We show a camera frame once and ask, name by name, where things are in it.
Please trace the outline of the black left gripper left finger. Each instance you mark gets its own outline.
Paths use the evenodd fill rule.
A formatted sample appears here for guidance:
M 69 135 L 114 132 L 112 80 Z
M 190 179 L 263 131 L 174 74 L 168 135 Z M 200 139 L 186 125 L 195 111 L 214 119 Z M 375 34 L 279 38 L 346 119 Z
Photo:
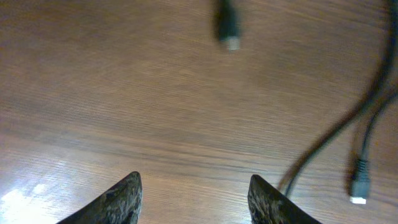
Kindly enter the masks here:
M 137 224 L 142 208 L 142 181 L 131 172 L 59 224 Z

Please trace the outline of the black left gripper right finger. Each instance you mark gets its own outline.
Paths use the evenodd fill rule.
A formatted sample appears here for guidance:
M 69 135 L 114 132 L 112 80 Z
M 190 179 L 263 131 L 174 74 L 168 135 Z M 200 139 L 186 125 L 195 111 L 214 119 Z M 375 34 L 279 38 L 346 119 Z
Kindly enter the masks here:
M 252 224 L 321 224 L 257 174 L 249 183 L 248 206 Z

